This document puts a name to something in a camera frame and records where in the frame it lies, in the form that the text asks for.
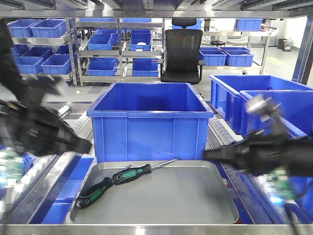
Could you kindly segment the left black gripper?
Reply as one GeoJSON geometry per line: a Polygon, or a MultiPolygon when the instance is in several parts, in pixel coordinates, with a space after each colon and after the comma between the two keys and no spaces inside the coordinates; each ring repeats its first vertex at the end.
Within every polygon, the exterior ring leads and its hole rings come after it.
{"type": "Polygon", "coordinates": [[[77,136],[57,111],[4,100],[0,101],[0,144],[38,157],[89,153],[92,146],[89,140],[77,136]]]}

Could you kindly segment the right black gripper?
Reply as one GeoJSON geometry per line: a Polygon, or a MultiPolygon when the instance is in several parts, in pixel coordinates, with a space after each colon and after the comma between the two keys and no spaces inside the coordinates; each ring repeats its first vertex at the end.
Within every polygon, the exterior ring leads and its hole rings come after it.
{"type": "Polygon", "coordinates": [[[203,152],[203,159],[232,165],[254,176],[284,167],[289,176],[313,175],[313,140],[253,132],[243,140],[203,152]]]}

